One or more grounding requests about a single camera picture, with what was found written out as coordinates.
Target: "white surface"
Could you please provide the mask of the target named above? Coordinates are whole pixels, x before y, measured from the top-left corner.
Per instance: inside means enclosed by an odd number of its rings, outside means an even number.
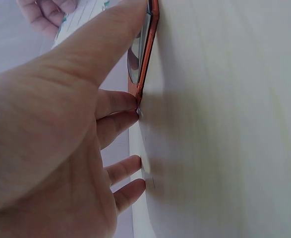
[[[14,0],[0,0],[0,72],[43,54],[52,47],[52,41],[44,39],[25,22]],[[104,89],[126,91],[126,58],[118,63],[102,85]],[[113,164],[128,157],[128,134],[120,135],[102,151],[104,164]],[[121,182],[113,190],[129,181]],[[119,216],[115,238],[132,238],[132,211]]]
[[[159,2],[135,238],[291,238],[291,0]]]

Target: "orange phone case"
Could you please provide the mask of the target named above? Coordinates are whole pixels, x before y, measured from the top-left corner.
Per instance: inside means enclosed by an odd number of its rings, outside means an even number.
[[[133,83],[130,78],[130,75],[128,74],[128,92],[136,97],[138,106],[140,105],[140,102],[142,100],[142,93],[143,93],[146,72],[147,72],[149,61],[150,61],[150,55],[151,55],[151,51],[153,47],[157,24],[160,18],[158,0],[149,0],[149,1],[151,1],[151,4],[152,4],[152,11],[151,11],[152,19],[150,22],[148,39],[145,46],[144,59],[141,66],[139,82]]]

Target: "skin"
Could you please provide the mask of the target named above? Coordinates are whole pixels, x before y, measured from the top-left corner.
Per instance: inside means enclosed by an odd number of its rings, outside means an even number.
[[[100,90],[139,33],[146,0],[125,0],[49,53],[0,74],[0,237],[109,238],[144,192],[138,156],[100,151],[138,120],[136,99]]]
[[[65,13],[75,11],[77,0],[16,0],[16,2],[31,25],[53,39]]]

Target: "lined paper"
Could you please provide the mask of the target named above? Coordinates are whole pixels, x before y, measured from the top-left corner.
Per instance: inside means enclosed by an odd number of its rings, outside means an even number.
[[[75,12],[67,14],[55,38],[53,48],[67,39],[74,31],[97,16],[105,8],[104,0],[80,0]]]

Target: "finger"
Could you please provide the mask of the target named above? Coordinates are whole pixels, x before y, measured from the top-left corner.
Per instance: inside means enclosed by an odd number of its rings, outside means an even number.
[[[48,21],[42,14],[39,6],[34,0],[16,0],[21,8],[22,14],[34,27],[34,29],[42,32],[44,35],[54,38],[58,32],[58,27]]]
[[[129,93],[99,89],[95,117],[98,120],[112,113],[130,111],[136,107],[136,98]]]
[[[106,148],[115,138],[136,123],[138,114],[132,112],[115,113],[97,121],[97,136],[100,149]]]
[[[38,5],[42,9],[44,17],[46,17],[46,19],[48,19],[52,24],[57,27],[62,24],[65,13],[61,12],[52,0],[41,0],[38,2]]]
[[[139,59],[135,56],[131,48],[127,51],[127,60],[129,61],[129,66],[133,70],[139,69]]]
[[[51,51],[54,67],[99,87],[140,32],[146,5],[123,0],[100,13]]]
[[[145,190],[145,181],[136,179],[114,193],[118,214],[131,206]]]
[[[53,0],[60,9],[66,13],[72,13],[76,9],[75,0]]]
[[[141,158],[133,155],[114,165],[105,167],[108,172],[111,185],[114,185],[141,169]]]

